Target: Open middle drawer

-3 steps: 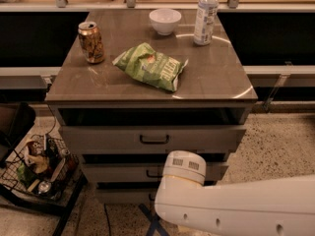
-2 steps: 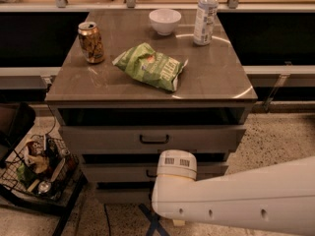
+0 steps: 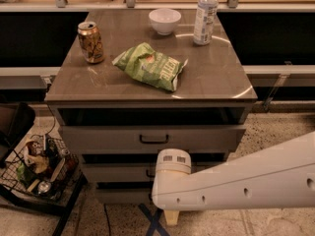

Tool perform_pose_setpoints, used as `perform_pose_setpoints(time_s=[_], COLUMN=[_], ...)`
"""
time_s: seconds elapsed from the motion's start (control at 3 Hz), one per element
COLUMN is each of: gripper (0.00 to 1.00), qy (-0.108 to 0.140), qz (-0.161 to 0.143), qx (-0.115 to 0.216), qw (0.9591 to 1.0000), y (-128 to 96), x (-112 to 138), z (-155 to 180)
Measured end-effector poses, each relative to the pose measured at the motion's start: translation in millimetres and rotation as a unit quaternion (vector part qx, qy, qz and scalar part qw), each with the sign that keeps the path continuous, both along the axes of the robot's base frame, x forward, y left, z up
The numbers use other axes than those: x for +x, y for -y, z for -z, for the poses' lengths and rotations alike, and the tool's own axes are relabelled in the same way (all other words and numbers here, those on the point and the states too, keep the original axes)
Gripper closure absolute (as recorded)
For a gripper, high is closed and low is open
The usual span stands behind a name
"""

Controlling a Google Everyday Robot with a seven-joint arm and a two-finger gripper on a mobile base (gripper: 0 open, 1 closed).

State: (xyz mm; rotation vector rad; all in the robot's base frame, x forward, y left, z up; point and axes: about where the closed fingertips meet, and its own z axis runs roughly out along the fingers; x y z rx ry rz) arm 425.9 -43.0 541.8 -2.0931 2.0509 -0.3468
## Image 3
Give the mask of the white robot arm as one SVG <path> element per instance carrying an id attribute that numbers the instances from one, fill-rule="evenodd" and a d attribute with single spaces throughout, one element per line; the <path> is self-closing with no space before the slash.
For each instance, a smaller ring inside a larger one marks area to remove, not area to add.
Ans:
<path id="1" fill-rule="evenodd" d="M 188 152 L 164 149 L 152 200 L 168 225 L 181 211 L 315 207 L 315 132 L 196 173 Z"/>

